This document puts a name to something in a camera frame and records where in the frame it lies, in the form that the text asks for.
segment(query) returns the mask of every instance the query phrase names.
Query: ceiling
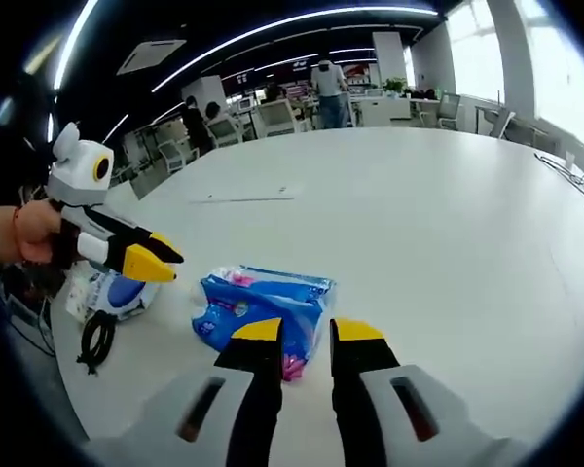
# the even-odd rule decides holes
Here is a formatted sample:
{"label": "ceiling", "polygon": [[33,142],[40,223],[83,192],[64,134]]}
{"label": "ceiling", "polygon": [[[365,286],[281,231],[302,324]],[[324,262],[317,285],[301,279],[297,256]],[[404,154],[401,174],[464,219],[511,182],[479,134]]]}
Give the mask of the ceiling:
{"label": "ceiling", "polygon": [[[61,2],[60,9],[48,11],[46,29],[60,22],[68,31],[85,3]],[[443,21],[444,14],[458,3],[460,0],[283,0],[271,2],[265,8],[264,2],[256,0],[200,2],[198,7],[193,2],[173,0],[99,0],[78,38],[52,111],[60,126],[68,121],[77,121],[85,137],[97,140],[103,139],[125,114],[129,114],[121,129],[115,133],[118,137],[130,129],[149,124],[179,102],[181,89],[204,70],[207,70],[203,73],[205,75],[225,77],[250,67],[314,54],[319,52],[318,48],[372,47],[373,30],[397,30],[403,43],[410,45],[414,38],[418,40]],[[248,30],[308,12],[360,5],[426,8],[437,11],[439,15],[355,12],[284,24],[205,57],[157,92],[151,92],[161,80],[196,56]],[[41,37],[40,30],[34,32],[38,38]],[[281,40],[292,35],[297,37]],[[139,43],[168,39],[182,39],[186,43],[158,66],[116,75]],[[338,54],[338,59],[367,56],[371,55]],[[45,73],[49,78],[54,72],[56,59],[57,56],[48,60]],[[273,72],[276,75],[276,69],[269,70],[268,74]],[[256,73],[254,79],[265,77],[266,74]],[[228,92],[235,91],[234,80],[228,80],[225,86]]]}

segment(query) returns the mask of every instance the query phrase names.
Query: white table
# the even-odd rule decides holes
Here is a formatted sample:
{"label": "white table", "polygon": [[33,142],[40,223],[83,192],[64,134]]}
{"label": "white table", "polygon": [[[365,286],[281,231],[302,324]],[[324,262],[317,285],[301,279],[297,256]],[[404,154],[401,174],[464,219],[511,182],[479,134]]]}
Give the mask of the white table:
{"label": "white table", "polygon": [[[282,187],[293,200],[268,198]],[[533,445],[584,384],[584,197],[532,155],[485,136],[356,128],[215,150],[139,202],[135,221],[183,252],[178,279],[122,323],[99,377],[54,301],[58,364],[91,437],[119,435],[149,397],[216,353],[189,288],[222,265],[334,278],[336,312],[381,329],[467,403],[490,434]],[[271,465],[343,465],[325,339],[283,385]]]}

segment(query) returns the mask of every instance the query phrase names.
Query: wristband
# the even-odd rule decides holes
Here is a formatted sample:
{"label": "wristband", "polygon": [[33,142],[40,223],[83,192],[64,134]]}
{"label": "wristband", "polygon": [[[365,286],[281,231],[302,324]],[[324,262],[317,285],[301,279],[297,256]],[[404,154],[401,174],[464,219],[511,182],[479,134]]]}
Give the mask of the wristband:
{"label": "wristband", "polygon": [[16,219],[18,218],[19,215],[19,211],[21,210],[20,207],[16,207],[16,209],[13,211],[13,240],[15,241],[16,244],[16,249],[18,251],[19,257],[21,258],[22,261],[25,260],[23,253],[21,252],[21,246],[19,244],[19,237],[18,237],[18,226],[16,224]]}

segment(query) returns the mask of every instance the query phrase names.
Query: potted plant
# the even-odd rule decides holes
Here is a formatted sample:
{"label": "potted plant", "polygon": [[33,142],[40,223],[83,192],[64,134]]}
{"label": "potted plant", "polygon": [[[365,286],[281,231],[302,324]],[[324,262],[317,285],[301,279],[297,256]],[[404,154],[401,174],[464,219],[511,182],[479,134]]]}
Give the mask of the potted plant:
{"label": "potted plant", "polygon": [[402,90],[405,88],[406,80],[403,78],[387,78],[385,81],[383,88],[387,91],[388,94],[395,94],[400,95]]}

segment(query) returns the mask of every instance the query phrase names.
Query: computer monitor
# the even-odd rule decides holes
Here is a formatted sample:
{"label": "computer monitor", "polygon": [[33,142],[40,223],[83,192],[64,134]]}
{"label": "computer monitor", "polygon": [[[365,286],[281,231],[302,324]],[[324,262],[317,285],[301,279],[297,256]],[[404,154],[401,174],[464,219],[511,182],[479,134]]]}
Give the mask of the computer monitor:
{"label": "computer monitor", "polygon": [[240,101],[240,110],[246,110],[251,108],[251,98],[246,97]]}

